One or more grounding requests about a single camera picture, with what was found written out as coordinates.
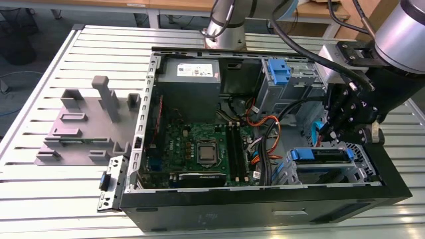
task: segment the floor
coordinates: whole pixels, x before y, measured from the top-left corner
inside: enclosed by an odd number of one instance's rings
[[[51,11],[47,9],[35,9],[33,18],[36,20],[40,32],[29,37],[31,44],[37,52],[37,59],[24,66],[14,66],[0,58],[0,76],[16,71],[44,72],[56,52],[67,38],[69,30],[76,23],[87,25],[108,25],[136,27],[136,20],[140,26],[149,27],[149,21],[144,14],[135,16],[131,13],[112,12],[88,12],[88,11],[63,11],[63,18],[55,20]],[[207,17],[176,16],[175,23],[169,24],[167,16],[161,17],[161,27],[169,29],[197,30],[208,26]],[[245,25],[247,32],[269,34],[264,20],[249,20]],[[4,136],[10,125],[14,122],[16,113],[37,84],[40,75],[36,73],[21,73],[2,78],[11,87],[8,94],[0,94],[0,137]],[[415,96],[415,100],[425,110],[425,89]]]

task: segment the metal slot table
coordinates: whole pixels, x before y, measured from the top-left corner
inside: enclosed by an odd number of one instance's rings
[[[296,37],[319,52],[335,40]],[[292,52],[277,36],[247,35],[248,50]],[[152,46],[203,47],[196,31],[85,26],[72,30],[33,93],[0,143],[0,238],[113,238],[143,232],[124,213],[96,213],[101,171],[97,166],[36,166],[43,145],[61,108],[64,88],[84,96],[95,75],[108,75],[117,95],[145,87]],[[425,235],[425,123],[408,101],[388,116],[383,129],[387,151],[413,197],[372,209],[336,225],[300,225],[200,232],[171,232],[171,238],[421,238]]]

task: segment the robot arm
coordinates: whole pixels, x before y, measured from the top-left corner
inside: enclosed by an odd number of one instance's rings
[[[367,90],[361,86],[328,84],[327,124],[320,130],[324,141],[384,143],[380,123],[389,111],[425,86],[424,39],[425,2],[403,0],[372,42],[339,42],[335,48],[340,58],[327,54],[324,46],[320,55],[343,61],[348,67],[363,68],[359,73],[375,87]],[[325,72],[324,66],[317,65],[317,69]],[[332,82],[333,72],[328,73],[324,77]]]
[[[216,0],[208,29],[201,31],[211,49],[241,50],[245,45],[245,18],[268,19],[281,0]],[[279,16],[293,13],[299,0],[288,0]]]
[[[360,14],[360,5],[353,0]],[[245,48],[247,17],[272,18],[292,14],[297,0],[217,0],[205,44],[213,49]],[[384,143],[380,123],[387,114],[425,86],[425,1],[401,0],[380,30],[368,27],[372,40],[325,45],[319,56],[300,47],[272,25],[287,44],[317,63],[327,86],[328,116],[320,130],[323,141]]]

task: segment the orange wire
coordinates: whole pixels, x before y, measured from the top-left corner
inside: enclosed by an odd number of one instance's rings
[[[277,156],[277,155],[271,155],[269,158],[272,158],[272,159],[283,159],[283,157]],[[251,161],[251,164],[255,165],[257,162],[260,162],[259,155],[253,158],[253,160]]]
[[[277,144],[279,144],[279,139],[280,139],[280,133],[281,133],[280,121],[279,121],[279,118],[277,118],[276,116],[267,116],[267,117],[264,117],[264,118],[260,120],[260,122],[257,122],[257,123],[251,122],[251,120],[249,120],[249,112],[251,112],[251,109],[252,109],[253,105],[255,105],[255,99],[252,99],[251,107],[249,107],[249,109],[248,109],[247,112],[245,112],[247,122],[248,122],[248,124],[249,124],[251,126],[259,127],[259,126],[261,126],[269,119],[273,119],[273,120],[276,120],[276,122],[277,122],[279,134],[277,134],[277,138],[276,138],[275,144],[273,144],[273,146],[272,146],[272,149],[268,150],[268,153],[272,153],[272,152],[276,150],[276,147],[277,147]]]

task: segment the sticker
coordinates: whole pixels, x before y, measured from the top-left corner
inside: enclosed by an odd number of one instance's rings
[[[212,64],[179,64],[177,76],[212,77]]]
[[[252,177],[256,178],[256,179],[260,179],[261,178],[261,173],[255,171]]]
[[[251,109],[252,109],[252,111],[253,111],[253,112],[256,112],[256,113],[259,113],[259,112],[260,112],[260,109],[259,109],[256,106],[252,106],[252,108],[251,108]]]
[[[127,6],[147,7],[147,5],[144,5],[144,4],[136,4],[136,3],[128,3]]]

